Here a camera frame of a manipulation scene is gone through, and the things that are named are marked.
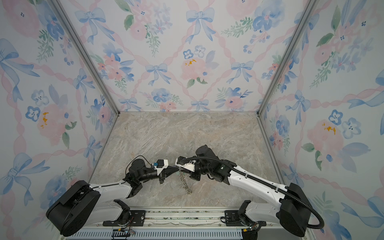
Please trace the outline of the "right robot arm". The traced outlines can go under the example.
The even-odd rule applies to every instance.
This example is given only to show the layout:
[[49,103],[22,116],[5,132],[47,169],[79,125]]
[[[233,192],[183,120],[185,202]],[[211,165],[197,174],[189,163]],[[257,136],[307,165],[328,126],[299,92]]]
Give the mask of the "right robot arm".
[[252,201],[244,201],[238,212],[243,225],[278,223],[297,237],[305,236],[313,208],[297,184],[286,186],[253,175],[234,162],[221,160],[206,145],[199,147],[193,157],[178,157],[176,166],[191,178],[209,175],[217,182],[246,190],[268,203],[260,207]]

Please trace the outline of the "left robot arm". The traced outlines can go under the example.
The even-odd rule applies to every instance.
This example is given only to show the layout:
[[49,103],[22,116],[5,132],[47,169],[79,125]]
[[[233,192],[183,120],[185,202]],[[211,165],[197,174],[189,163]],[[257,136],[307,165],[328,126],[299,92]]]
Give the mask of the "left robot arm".
[[134,197],[144,182],[159,180],[163,183],[178,171],[179,167],[171,166],[168,160],[157,160],[147,167],[145,160],[134,159],[129,163],[125,177],[118,182],[88,184],[77,181],[49,207],[46,217],[65,237],[99,222],[126,227],[134,217],[124,200]]

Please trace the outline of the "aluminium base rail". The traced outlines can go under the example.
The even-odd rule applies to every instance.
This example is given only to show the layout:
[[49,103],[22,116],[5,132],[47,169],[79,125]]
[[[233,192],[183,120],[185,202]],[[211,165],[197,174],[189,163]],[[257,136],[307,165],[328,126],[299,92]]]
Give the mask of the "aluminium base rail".
[[236,222],[237,208],[134,208],[124,229],[102,222],[83,227],[70,240],[296,240],[274,222],[261,228]]

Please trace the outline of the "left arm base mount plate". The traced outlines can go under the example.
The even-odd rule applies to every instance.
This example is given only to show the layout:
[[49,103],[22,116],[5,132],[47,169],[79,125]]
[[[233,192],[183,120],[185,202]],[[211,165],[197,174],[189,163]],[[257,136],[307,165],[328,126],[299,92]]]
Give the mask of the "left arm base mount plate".
[[115,207],[120,208],[121,213],[116,220],[104,221],[104,227],[143,227],[146,217],[145,210],[132,210],[122,200],[114,200]]

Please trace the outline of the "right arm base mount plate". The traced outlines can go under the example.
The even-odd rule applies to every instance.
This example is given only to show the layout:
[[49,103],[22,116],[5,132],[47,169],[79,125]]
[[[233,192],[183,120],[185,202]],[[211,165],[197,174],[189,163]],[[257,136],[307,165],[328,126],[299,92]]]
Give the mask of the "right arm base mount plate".
[[261,214],[266,212],[264,204],[259,205],[251,200],[245,200],[238,210],[225,210],[225,215],[220,218],[227,227],[257,228],[265,227]]

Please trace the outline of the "aluminium corner post left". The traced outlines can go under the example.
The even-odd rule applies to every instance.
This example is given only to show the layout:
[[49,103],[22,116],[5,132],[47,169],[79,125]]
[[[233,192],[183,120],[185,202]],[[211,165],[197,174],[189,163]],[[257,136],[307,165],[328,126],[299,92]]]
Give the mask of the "aluminium corner post left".
[[113,112],[118,116],[120,111],[117,108],[111,94],[109,93],[107,86],[101,79],[96,66],[94,65],[89,53],[87,52],[84,44],[81,41],[80,36],[78,35],[75,27],[73,26],[71,20],[69,19],[67,13],[65,12],[60,1],[48,1],[49,6],[52,8],[53,12],[57,15],[58,20],[63,25],[65,31],[69,34],[71,40],[74,42],[74,46],[77,52],[80,54],[81,59],[83,60],[85,66],[91,73],[94,81],[101,90],[101,93],[104,95],[108,104],[112,107]]

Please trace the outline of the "aluminium corner post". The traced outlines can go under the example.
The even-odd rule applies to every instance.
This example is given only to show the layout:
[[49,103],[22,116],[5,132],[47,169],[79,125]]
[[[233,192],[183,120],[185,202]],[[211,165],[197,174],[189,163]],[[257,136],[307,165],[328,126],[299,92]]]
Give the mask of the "aluminium corner post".
[[267,109],[267,105],[268,105],[268,102],[269,102],[273,92],[274,92],[274,88],[278,84],[279,79],[282,76],[285,67],[289,65],[289,61],[290,61],[294,51],[296,50],[296,47],[298,45],[298,41],[305,31],[304,28],[307,27],[308,22],[310,20],[310,17],[312,16],[312,14],[314,12],[317,3],[318,3],[318,1],[316,1],[316,0],[310,0],[310,1],[308,1],[306,7],[304,8],[303,14],[302,14],[301,18],[299,19],[300,21],[299,21],[299,23],[298,23],[298,25],[297,25],[297,27],[296,27],[293,35],[292,35],[292,38],[289,41],[289,44],[287,45],[287,48],[286,48],[286,50],[282,56],[282,61],[280,62],[279,67],[277,68],[277,71],[274,74],[274,77],[272,78],[271,83],[267,88],[266,94],[263,97],[263,101],[260,104],[260,107],[257,111],[259,118],[263,115],[263,112]]
[[112,107],[113,112],[118,116],[120,111],[117,108],[111,94],[109,93],[107,86],[101,79],[96,66],[94,65],[89,53],[87,52],[84,44],[81,41],[80,36],[78,35],[75,27],[73,26],[71,20],[69,19],[67,13],[65,12],[60,1],[48,1],[49,6],[52,8],[53,12],[57,15],[58,20],[63,25],[65,31],[69,34],[71,40],[74,42],[74,46],[77,52],[80,54],[81,59],[83,60],[85,66],[91,73],[94,81],[101,90],[101,93],[104,95],[108,104]]

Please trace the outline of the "aluminium corner post right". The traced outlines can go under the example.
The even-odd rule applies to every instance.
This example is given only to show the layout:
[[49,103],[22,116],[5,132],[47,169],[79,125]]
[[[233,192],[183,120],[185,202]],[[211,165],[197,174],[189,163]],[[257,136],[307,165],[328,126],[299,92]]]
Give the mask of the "aluminium corner post right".
[[286,48],[286,50],[282,56],[282,61],[280,62],[279,67],[277,68],[277,71],[274,74],[274,77],[272,78],[271,83],[267,88],[266,94],[263,97],[263,101],[260,104],[260,107],[257,111],[259,118],[263,115],[263,112],[267,109],[267,105],[268,105],[268,102],[269,102],[273,92],[274,92],[274,88],[278,84],[279,79],[282,76],[285,67],[289,65],[289,61],[290,61],[294,51],[296,50],[296,47],[298,45],[298,41],[305,31],[304,28],[307,27],[308,22],[310,20],[310,17],[312,16],[312,14],[314,12],[317,3],[318,3],[318,1],[316,1],[316,0],[310,0],[310,1],[308,1],[306,7],[304,8],[303,14],[302,14],[301,18],[299,19],[300,21],[299,21],[299,23],[298,23],[298,25],[297,25],[297,27],[296,27],[293,35],[292,35],[292,38],[289,41],[289,44],[287,45],[287,48]]

